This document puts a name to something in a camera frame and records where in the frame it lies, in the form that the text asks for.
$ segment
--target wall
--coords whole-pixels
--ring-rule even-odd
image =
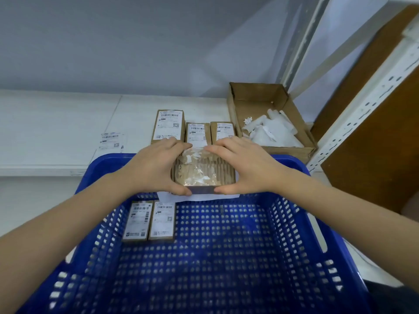
[[[81,177],[0,177],[0,236],[71,197]]]
[[[302,1],[0,0],[0,88],[225,97],[282,61]]]
[[[330,0],[290,89],[295,88],[385,3],[385,0]],[[366,45],[355,49],[294,100],[306,122],[316,119]]]

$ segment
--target blue plastic basket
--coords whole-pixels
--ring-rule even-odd
[[[77,192],[134,154],[108,154]],[[274,156],[308,174],[296,158]],[[323,253],[306,212],[272,193],[182,202],[175,240],[122,243],[127,199],[78,245],[20,313],[369,313],[369,295],[343,239],[318,220]]]

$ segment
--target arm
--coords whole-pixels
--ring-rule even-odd
[[[228,161],[240,175],[236,184],[220,186],[216,192],[281,194],[419,292],[419,223],[287,168],[248,139],[226,138],[206,149]]]
[[[191,195],[170,179],[189,143],[164,139],[141,150],[115,173],[0,237],[0,313],[14,313],[107,214],[140,192]]]

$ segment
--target person's right hand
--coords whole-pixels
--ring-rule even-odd
[[[290,171],[290,168],[276,161],[261,146],[246,138],[220,139],[204,149],[226,160],[240,176],[234,184],[216,187],[214,191],[217,193],[275,193]]]

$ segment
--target white perforated metal post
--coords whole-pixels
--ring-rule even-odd
[[[419,17],[403,32],[404,38],[374,73],[318,142],[318,151],[307,164],[322,172],[321,164],[419,65]]]

